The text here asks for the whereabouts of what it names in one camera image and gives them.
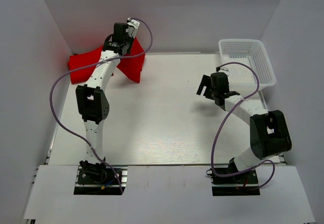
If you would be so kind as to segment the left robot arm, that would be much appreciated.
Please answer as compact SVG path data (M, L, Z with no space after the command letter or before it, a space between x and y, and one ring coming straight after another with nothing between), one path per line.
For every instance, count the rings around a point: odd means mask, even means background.
M99 56L99 64L84 85L76 88L78 112L86 129L87 160L104 160L103 125L109 114L109 102L105 95L113 71L120 57L131 51L140 23L128 19L127 23L115 23L113 34L107 37Z

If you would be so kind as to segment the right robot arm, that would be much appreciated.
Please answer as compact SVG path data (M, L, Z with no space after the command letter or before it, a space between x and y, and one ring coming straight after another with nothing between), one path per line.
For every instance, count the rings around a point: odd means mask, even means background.
M267 111L257 107L248 101L247 97L231 91L225 73L203 75L196 94L214 101L218 107L227 112L212 145L211 165L214 165L217 139L230 115L235 115L250 128L250 146L229 161L227 173L218 173L212 167L213 175L229 177L233 182L240 183L247 177L247 171L258 167L275 155L291 150L292 141L284 114L279 110Z

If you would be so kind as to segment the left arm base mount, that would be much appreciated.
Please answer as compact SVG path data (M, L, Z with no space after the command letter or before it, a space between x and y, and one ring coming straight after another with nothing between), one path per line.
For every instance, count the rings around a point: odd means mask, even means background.
M121 196L127 184L127 168L104 167L100 170L78 168L74 185L74 195Z

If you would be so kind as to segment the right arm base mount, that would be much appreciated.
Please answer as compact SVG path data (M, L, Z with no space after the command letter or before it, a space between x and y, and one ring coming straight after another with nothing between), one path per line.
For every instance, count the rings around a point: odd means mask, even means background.
M225 196L259 196L259 181L255 170L231 177L218 177L211 169L206 171L211 178L212 194Z

